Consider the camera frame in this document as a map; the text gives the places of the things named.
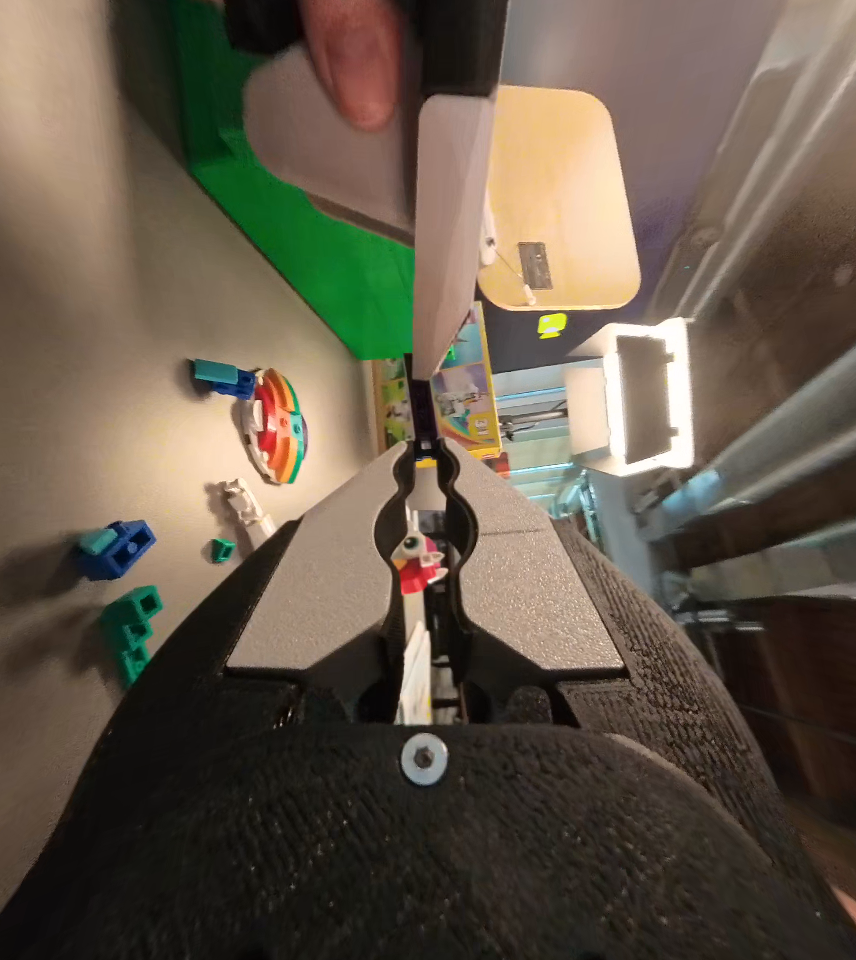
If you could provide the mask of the white studio light panel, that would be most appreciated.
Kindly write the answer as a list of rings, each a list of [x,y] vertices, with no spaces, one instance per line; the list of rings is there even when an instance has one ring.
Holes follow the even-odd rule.
[[[613,322],[562,366],[574,464],[628,477],[694,463],[688,320]]]

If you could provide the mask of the person's left hand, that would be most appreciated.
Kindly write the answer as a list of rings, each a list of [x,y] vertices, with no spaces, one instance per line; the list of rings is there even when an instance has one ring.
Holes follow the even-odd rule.
[[[376,133],[396,115],[402,92],[403,27],[391,1],[300,1],[314,71],[338,113]]]

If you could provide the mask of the teal and blue lego piece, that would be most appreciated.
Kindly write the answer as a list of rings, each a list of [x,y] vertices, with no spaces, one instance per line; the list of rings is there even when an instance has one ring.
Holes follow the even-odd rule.
[[[257,377],[250,370],[200,358],[190,361],[190,368],[194,382],[204,390],[245,402],[254,396]]]

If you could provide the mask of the yellow lego set box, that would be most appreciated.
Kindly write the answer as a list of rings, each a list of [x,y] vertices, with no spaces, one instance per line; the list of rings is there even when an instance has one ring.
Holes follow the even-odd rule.
[[[374,436],[379,453],[415,438],[413,403],[401,358],[370,363]],[[491,358],[480,300],[471,309],[430,380],[438,434],[480,460],[502,454]]]

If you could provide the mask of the large dark monitor screen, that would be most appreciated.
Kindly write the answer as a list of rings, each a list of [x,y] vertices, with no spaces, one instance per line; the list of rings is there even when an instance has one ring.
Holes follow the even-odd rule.
[[[540,319],[556,308],[509,311],[483,301],[483,319],[495,374],[561,363],[579,345],[608,324],[640,325],[654,299],[667,259],[686,220],[679,195],[661,198],[634,225],[640,286],[624,306],[608,310],[567,310],[562,330],[551,337],[540,332]]]

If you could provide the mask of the white lego unicorn rainbow mane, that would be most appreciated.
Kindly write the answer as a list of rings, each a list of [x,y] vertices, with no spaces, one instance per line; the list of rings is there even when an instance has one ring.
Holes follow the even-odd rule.
[[[432,636],[424,594],[447,576],[445,555],[424,534],[416,511],[406,509],[408,526],[391,561],[399,574],[404,627],[403,671],[395,723],[430,726],[432,710]]]

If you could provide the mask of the green lego plate piece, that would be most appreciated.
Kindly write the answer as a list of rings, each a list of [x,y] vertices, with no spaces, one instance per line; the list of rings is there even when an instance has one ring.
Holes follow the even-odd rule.
[[[148,642],[155,634],[153,620],[162,610],[158,588],[148,584],[122,594],[98,618],[123,691],[134,686],[150,662]]]

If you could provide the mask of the green plastic bin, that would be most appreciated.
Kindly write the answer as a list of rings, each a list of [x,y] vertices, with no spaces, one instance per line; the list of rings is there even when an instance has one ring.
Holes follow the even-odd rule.
[[[264,169],[244,131],[243,92],[274,61],[235,50],[208,2],[168,9],[188,172],[356,358],[409,354],[414,252],[331,219]]]

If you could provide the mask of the black light stand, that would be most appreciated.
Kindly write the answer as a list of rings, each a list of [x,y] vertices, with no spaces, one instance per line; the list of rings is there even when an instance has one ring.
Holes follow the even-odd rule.
[[[568,419],[568,407],[565,401],[543,409],[502,413],[498,416],[500,436],[513,442],[516,435],[526,429],[541,428]]]

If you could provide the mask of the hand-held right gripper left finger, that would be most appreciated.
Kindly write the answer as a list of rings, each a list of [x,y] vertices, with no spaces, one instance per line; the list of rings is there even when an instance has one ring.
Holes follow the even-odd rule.
[[[391,612],[387,551],[406,527],[408,446],[398,444],[302,516],[226,661],[233,674],[306,685],[373,685],[382,676],[379,636]]]

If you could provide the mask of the white lego piece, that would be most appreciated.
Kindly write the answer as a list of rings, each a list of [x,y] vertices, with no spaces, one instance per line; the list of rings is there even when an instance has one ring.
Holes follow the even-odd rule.
[[[278,532],[278,525],[262,508],[245,479],[219,482],[215,492],[221,505],[229,510],[235,526],[244,534],[249,551],[260,549]]]

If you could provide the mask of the round rainbow lego disc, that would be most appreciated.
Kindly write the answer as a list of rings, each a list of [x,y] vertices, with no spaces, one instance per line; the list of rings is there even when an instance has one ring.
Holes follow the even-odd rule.
[[[241,431],[248,459],[266,482],[292,485],[308,448],[307,421],[298,394],[273,367],[245,373],[251,392],[241,400]]]

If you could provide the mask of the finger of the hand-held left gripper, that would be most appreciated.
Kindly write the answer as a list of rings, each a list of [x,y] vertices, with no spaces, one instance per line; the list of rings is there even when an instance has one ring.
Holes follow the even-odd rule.
[[[474,300],[495,97],[435,94],[419,113],[411,374],[432,378]]]

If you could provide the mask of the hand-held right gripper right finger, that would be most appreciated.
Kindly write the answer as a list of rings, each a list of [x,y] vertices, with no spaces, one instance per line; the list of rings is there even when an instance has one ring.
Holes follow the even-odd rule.
[[[438,485],[454,552],[454,650],[474,685],[607,680],[626,665],[548,513],[447,440]]]

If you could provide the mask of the blue lego brick teal slope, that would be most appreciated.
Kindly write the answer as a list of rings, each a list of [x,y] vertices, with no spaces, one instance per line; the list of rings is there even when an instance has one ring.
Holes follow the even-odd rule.
[[[76,539],[74,563],[79,573],[90,581],[118,580],[126,576],[156,542],[146,520],[114,521]]]

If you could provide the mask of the wooden book stand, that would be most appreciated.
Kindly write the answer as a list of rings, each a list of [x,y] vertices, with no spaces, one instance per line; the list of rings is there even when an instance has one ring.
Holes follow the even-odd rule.
[[[486,187],[494,252],[478,273],[506,311],[626,306],[641,270],[612,115],[578,89],[503,83]]]

